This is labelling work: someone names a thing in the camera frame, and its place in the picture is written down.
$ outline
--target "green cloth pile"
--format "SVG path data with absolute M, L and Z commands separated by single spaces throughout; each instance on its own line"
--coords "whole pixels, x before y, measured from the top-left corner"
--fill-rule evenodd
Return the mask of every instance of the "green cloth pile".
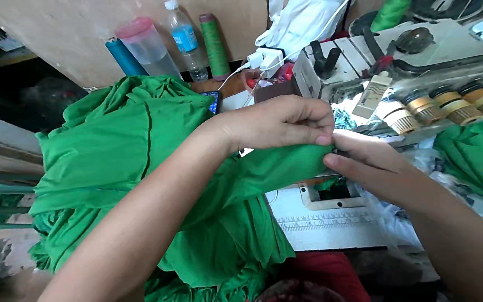
M 434 148 L 446 159 L 445 173 L 483 196 L 483 122 L 448 128 L 437 136 Z
M 30 214 L 30 254 L 57 271 L 119 200 L 212 116 L 213 97 L 169 76 L 125 77 L 69 106 L 38 133 L 46 174 Z M 255 150 L 225 160 L 146 284 L 147 301 L 253 300 L 274 264 L 295 256 L 263 193 L 317 175 L 330 147 Z

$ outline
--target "fingernail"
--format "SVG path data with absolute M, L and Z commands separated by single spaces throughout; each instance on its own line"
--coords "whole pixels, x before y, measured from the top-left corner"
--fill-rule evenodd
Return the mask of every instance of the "fingernail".
M 331 144 L 331 137 L 328 135 L 320 135 L 315 142 L 317 145 L 329 146 Z
M 324 163 L 326 166 L 332 168 L 338 165 L 338 158 L 335 154 L 329 153 L 324 156 Z

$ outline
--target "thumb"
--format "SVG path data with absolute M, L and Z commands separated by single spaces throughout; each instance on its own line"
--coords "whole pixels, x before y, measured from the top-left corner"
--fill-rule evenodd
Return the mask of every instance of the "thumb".
M 324 164 L 346 176 L 346 178 L 360 183 L 367 190 L 378 189 L 380 185 L 387 183 L 391 177 L 389 171 L 373 168 L 356 160 L 332 153 L 324 156 Z
M 285 127 L 283 143 L 286 146 L 303 143 L 321 146 L 329 146 L 331 144 L 331 135 L 321 129 L 295 124 L 285 124 Z

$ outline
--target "teal thread spool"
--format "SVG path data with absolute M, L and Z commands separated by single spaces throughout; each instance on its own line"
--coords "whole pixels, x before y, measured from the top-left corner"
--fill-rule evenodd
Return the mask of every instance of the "teal thread spool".
M 131 54 L 120 39 L 110 38 L 106 47 L 127 76 L 148 75 L 138 60 Z
M 204 13 L 198 19 L 201 22 L 211 74 L 214 80 L 224 81 L 231 72 L 214 16 L 211 13 Z
M 411 0 L 387 0 L 378 11 L 370 30 L 378 32 L 395 27 L 407 9 L 411 6 Z

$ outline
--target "wooden table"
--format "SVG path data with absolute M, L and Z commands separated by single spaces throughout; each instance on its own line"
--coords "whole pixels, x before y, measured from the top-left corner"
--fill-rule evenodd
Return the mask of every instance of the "wooden table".
M 214 91 L 219 88 L 223 84 L 223 81 L 219 82 L 214 79 L 208 79 L 202 82 L 194 82 L 191 83 L 191 90 L 196 93 L 204 93 L 205 91 Z M 241 93 L 245 90 L 245 86 L 243 85 L 243 81 L 241 80 L 241 73 L 237 73 L 230 77 L 228 82 L 221 88 L 221 95 L 223 98 L 229 97 L 231 95 L 235 95 L 237 93 Z

